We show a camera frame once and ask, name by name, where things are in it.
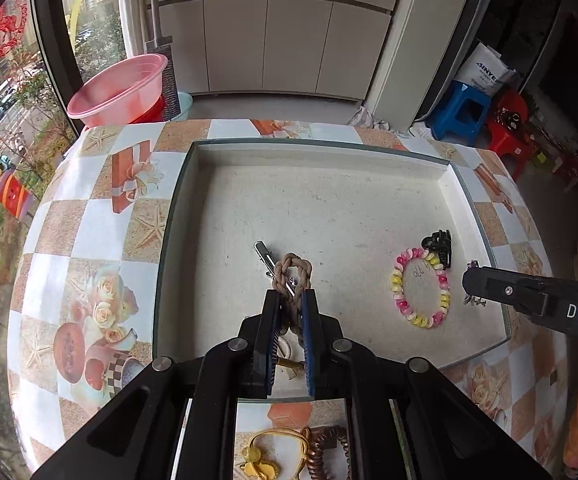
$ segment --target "brown hair tie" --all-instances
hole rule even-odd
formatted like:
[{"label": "brown hair tie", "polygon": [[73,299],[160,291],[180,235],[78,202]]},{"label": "brown hair tie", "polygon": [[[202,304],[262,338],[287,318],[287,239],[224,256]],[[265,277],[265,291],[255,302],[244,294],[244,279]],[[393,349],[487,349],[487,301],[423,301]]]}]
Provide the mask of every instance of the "brown hair tie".
[{"label": "brown hair tie", "polygon": [[339,440],[344,449],[348,472],[346,480],[351,479],[351,461],[349,459],[349,441],[346,430],[341,426],[325,426],[324,428],[312,428],[309,439],[309,451],[307,452],[307,469],[312,480],[328,480],[325,472],[323,453],[332,440]]}]

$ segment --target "table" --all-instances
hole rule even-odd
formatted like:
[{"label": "table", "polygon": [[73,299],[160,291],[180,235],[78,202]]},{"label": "table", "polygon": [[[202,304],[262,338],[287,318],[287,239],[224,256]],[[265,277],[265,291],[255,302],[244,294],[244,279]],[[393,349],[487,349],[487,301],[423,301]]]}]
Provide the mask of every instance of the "table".
[{"label": "table", "polygon": [[[364,143],[450,160],[469,190],[497,266],[551,274],[526,204],[498,156],[487,150],[297,121],[197,120],[93,128],[57,168],[35,213],[14,286],[9,391],[31,469],[114,391],[89,387],[88,371],[75,384],[65,379],[74,363],[66,367],[63,354],[52,351],[66,341],[61,327],[79,324],[85,348],[98,352],[107,367],[125,367],[130,361],[139,368],[139,363],[150,362],[162,238],[184,156],[194,140],[260,136]],[[513,309],[509,316],[509,341],[443,372],[553,470],[560,463],[555,446],[566,407],[565,337],[533,325]],[[129,351],[131,358],[122,351]],[[112,380],[113,374],[105,370],[104,380]],[[342,401],[240,404],[236,450],[256,431],[330,424],[345,424]],[[287,469],[292,469],[294,450],[278,438],[266,446],[281,465],[288,461]],[[241,473],[235,469],[234,474]],[[306,470],[301,478],[308,478]]]}]

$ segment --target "red paper-cut decoration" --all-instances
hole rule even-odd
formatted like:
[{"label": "red paper-cut decoration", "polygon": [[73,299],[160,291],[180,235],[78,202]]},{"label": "red paper-cut decoration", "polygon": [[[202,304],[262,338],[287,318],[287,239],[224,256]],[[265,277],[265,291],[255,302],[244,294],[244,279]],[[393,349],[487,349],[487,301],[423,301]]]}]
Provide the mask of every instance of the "red paper-cut decoration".
[{"label": "red paper-cut decoration", "polygon": [[26,0],[5,0],[0,5],[0,58],[20,43],[27,14]]}]

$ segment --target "cloth on floor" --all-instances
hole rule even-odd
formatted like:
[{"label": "cloth on floor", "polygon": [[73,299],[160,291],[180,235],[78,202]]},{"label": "cloth on floor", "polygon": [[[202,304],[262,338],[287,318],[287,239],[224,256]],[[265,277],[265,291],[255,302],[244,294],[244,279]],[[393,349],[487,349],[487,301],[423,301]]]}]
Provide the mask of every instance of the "cloth on floor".
[{"label": "cloth on floor", "polygon": [[409,128],[409,133],[414,137],[422,137],[423,139],[433,139],[434,134],[424,121],[413,123]]},{"label": "cloth on floor", "polygon": [[364,106],[360,106],[359,110],[347,123],[348,126],[360,126],[361,128],[375,128],[376,130],[390,131],[389,123],[387,121],[380,121],[373,117],[373,114]]}]

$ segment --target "tray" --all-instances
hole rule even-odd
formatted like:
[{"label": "tray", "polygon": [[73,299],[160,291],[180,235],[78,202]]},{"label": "tray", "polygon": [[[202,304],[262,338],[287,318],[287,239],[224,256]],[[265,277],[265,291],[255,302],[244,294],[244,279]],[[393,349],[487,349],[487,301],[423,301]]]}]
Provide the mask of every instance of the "tray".
[{"label": "tray", "polygon": [[[395,256],[438,229],[453,235],[451,306],[440,327],[424,330],[394,306],[389,275]],[[378,356],[424,356],[441,368],[510,337],[504,306],[462,304],[467,262],[495,263],[450,162],[357,144],[225,139],[194,142],[182,167],[158,280],[157,355],[201,356],[260,312],[270,279],[257,240],[275,258],[291,251],[309,260],[320,312]],[[434,312],[437,280],[413,279],[414,271],[405,269],[407,297]],[[302,359],[296,338],[287,339]],[[273,396],[305,397],[304,379],[279,367]]]}]

